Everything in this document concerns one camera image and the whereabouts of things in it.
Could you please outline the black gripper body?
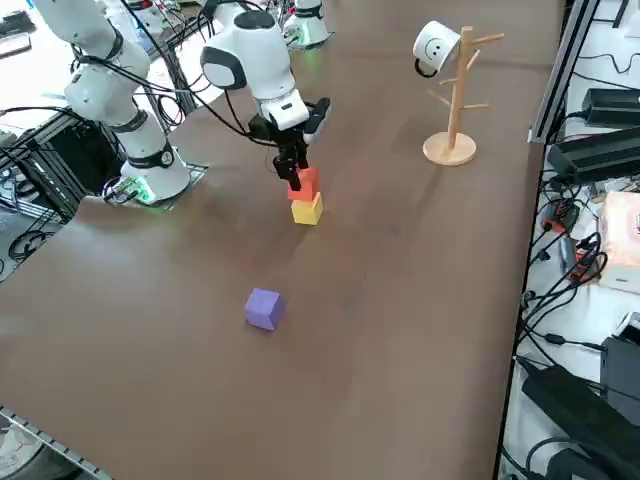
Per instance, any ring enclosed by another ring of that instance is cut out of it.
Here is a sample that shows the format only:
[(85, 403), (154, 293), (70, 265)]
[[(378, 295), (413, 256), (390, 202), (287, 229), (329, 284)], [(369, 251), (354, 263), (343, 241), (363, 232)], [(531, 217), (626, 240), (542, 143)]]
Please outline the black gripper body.
[(274, 123), (256, 114), (248, 126), (250, 136), (256, 140), (273, 143), (278, 148), (291, 145), (306, 148), (303, 139), (304, 122), (281, 130)]

